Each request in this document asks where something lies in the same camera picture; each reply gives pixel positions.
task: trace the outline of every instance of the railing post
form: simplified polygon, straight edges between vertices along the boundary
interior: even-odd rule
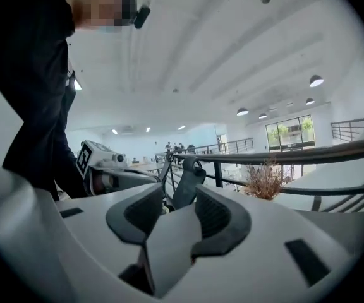
[[[215,176],[215,185],[217,187],[222,187],[221,163],[214,163],[214,176]]]
[[[169,166],[169,171],[171,173],[171,182],[172,182],[172,189],[175,192],[175,183],[174,183],[174,174],[172,174],[172,164]]]

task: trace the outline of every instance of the person's arm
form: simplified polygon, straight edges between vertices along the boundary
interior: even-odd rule
[[[54,130],[52,169],[57,185],[71,198],[84,198],[87,195],[83,186],[83,179],[76,168],[76,158],[68,146],[65,129],[67,115],[75,98],[73,86],[66,86],[61,102],[60,117]]]

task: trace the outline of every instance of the qr code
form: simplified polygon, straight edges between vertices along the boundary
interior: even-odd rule
[[[90,160],[91,154],[92,150],[87,146],[86,143],[84,143],[80,155],[76,160],[76,165],[78,166],[78,169],[80,170],[82,176],[85,176],[85,171],[87,170],[88,161]]]

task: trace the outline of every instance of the person wearing black clothes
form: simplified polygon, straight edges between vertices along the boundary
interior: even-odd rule
[[[0,0],[0,91],[23,121],[3,167],[54,200],[54,180],[72,198],[87,196],[64,132],[75,97],[66,39],[135,16],[135,0]]]

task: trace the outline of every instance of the black rectangle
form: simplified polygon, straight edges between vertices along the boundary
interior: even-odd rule
[[[308,286],[313,286],[329,274],[328,267],[303,240],[289,241],[284,245],[306,279]]]
[[[68,210],[61,211],[60,214],[63,217],[63,219],[72,217],[73,215],[77,215],[79,213],[82,213],[83,211],[80,208],[72,208]]]

